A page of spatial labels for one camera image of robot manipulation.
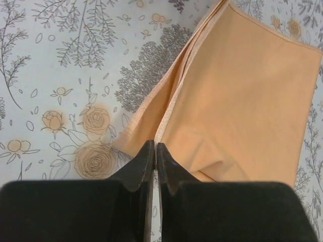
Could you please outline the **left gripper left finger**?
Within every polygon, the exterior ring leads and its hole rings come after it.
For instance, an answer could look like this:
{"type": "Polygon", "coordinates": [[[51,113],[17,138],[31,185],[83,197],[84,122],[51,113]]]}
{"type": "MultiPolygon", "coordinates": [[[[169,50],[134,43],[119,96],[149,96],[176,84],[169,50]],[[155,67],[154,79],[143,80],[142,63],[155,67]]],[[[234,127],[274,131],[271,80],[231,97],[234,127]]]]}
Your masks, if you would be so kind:
{"type": "Polygon", "coordinates": [[[154,142],[103,180],[1,188],[1,241],[150,241],[154,142]]]}

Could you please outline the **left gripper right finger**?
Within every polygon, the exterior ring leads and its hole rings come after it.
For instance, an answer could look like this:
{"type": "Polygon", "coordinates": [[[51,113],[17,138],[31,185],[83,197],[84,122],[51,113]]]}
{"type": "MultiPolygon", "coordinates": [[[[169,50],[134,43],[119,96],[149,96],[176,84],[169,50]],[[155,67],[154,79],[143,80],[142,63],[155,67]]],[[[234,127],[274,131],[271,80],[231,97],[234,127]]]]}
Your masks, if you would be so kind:
{"type": "Polygon", "coordinates": [[[157,145],[162,241],[317,241],[300,200],[278,182],[201,182],[157,145]]]}

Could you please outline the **orange satin napkin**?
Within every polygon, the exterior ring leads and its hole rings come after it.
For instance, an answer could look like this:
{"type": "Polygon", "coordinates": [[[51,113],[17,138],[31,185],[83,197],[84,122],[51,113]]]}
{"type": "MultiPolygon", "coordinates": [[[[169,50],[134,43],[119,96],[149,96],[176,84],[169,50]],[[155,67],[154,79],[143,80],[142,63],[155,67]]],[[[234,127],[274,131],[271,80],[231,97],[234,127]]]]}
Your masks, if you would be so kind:
{"type": "Polygon", "coordinates": [[[217,1],[113,147],[154,140],[201,181],[294,186],[321,58],[217,1]]]}

